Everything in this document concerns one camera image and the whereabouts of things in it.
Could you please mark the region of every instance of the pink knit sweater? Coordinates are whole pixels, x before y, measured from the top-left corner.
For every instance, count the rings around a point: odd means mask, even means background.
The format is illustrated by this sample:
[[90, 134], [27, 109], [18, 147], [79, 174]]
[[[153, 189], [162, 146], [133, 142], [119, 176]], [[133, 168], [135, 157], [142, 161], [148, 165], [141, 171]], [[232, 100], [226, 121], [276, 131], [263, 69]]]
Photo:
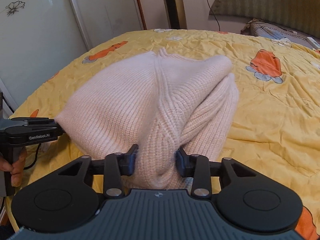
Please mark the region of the pink knit sweater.
[[175, 151], [215, 161], [238, 100], [231, 61], [203, 61], [147, 52], [101, 70], [69, 99], [56, 121], [84, 154], [103, 159], [139, 152], [130, 187], [188, 187], [175, 168]]

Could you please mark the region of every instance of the finger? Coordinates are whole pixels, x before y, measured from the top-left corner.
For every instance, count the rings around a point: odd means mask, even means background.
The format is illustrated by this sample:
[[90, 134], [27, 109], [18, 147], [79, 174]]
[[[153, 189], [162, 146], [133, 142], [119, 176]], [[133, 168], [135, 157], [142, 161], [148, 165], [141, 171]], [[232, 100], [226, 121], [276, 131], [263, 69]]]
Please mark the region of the finger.
[[24, 165], [26, 163], [27, 154], [28, 153], [27, 153], [26, 148], [23, 147], [23, 149], [20, 152], [19, 159], [15, 163], [12, 164], [13, 169], [11, 171], [11, 174], [17, 174], [17, 173], [23, 171]]
[[28, 152], [27, 149], [25, 147], [22, 148], [20, 155], [19, 155], [19, 160], [20, 162], [24, 162], [27, 158]]
[[12, 171], [12, 169], [12, 166], [2, 156], [0, 156], [0, 170]]
[[10, 172], [12, 175], [17, 174], [17, 173], [21, 173], [23, 171], [24, 168], [24, 164], [26, 163], [26, 160], [24, 161], [16, 161], [15, 163], [12, 164], [12, 171]]
[[13, 187], [19, 187], [22, 182], [22, 172], [11, 176], [11, 185]]

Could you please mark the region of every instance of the green headboard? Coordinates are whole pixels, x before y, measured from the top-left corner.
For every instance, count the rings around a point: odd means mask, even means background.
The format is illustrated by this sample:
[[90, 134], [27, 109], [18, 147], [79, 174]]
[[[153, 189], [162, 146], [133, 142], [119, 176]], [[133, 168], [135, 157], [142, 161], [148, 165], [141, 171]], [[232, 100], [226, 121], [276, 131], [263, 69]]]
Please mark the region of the green headboard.
[[320, 0], [215, 0], [212, 10], [264, 19], [320, 38]]

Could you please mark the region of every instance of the black cable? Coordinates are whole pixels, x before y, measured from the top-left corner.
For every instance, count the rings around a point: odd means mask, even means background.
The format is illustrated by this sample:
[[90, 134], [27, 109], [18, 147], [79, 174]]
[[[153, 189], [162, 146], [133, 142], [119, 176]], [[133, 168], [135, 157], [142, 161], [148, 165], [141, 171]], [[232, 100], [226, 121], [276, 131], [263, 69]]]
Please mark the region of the black cable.
[[216, 21], [217, 21], [217, 23], [218, 23], [218, 26], [219, 26], [219, 32], [221, 31], [221, 29], [220, 29], [220, 24], [219, 24], [219, 22], [218, 22], [218, 20], [217, 20], [217, 18], [216, 18], [216, 16], [215, 16], [215, 14], [214, 14], [214, 12], [212, 11], [212, 9], [211, 9], [211, 6], [210, 6], [210, 4], [209, 4], [209, 1], [207, 0], [207, 3], [208, 3], [208, 6], [209, 6], [209, 8], [210, 8], [210, 12], [213, 14], [213, 16], [214, 16], [214, 18], [216, 19]]
[[27, 167], [24, 167], [24, 168], [23, 168], [24, 170], [30, 169], [30, 168], [33, 167], [33, 165], [35, 165], [35, 163], [36, 163], [36, 161], [37, 161], [37, 158], [38, 158], [38, 152], [39, 152], [40, 146], [41, 146], [41, 143], [39, 143], [38, 148], [37, 148], [37, 150], [36, 150], [35, 160], [33, 161], [33, 163], [31, 163], [31, 165], [29, 165], [29, 166], [27, 166]]

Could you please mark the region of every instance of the orange cartoon print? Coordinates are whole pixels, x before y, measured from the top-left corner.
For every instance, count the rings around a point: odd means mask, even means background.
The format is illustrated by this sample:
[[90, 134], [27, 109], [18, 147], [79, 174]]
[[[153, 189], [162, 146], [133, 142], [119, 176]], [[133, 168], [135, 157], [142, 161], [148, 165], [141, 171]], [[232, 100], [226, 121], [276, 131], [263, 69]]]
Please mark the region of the orange cartoon print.
[[313, 223], [311, 212], [306, 207], [303, 207], [302, 214], [295, 230], [305, 240], [320, 239], [320, 236], [317, 234], [316, 226]]
[[257, 79], [269, 81], [272, 79], [275, 83], [283, 82], [280, 60], [270, 51], [261, 49], [256, 57], [251, 60], [250, 66], [246, 67], [250, 72], [254, 73]]
[[30, 115], [30, 117], [37, 117], [38, 112], [39, 112], [39, 109], [33, 111], [32, 114]]
[[116, 49], [119, 49], [121, 46], [127, 43], [128, 43], [127, 41], [122, 41], [121, 43], [114, 44], [111, 47], [104, 49], [102, 51], [99, 51], [94, 55], [86, 56], [84, 58], [84, 61], [82, 61], [82, 64], [95, 62], [97, 59], [105, 57], [109, 52], [115, 51]]
[[58, 71], [57, 73], [55, 73], [51, 78], [49, 78], [47, 81], [52, 80], [56, 75], [59, 74], [60, 71]]

